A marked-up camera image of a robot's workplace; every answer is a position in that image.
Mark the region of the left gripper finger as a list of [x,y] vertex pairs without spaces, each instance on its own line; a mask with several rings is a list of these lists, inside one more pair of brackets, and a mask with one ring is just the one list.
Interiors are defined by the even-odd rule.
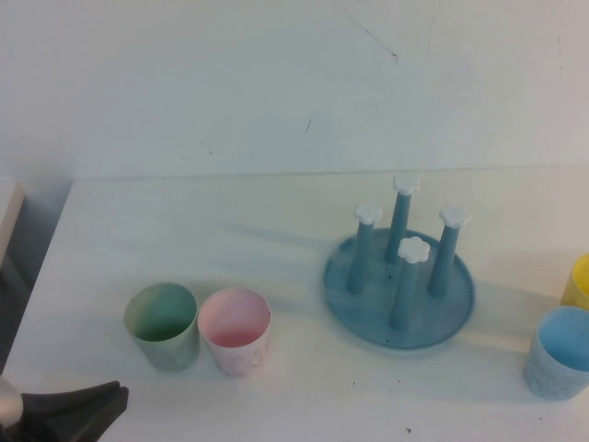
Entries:
[[97,441],[127,409],[129,389],[112,381],[51,394],[23,395],[24,441]]

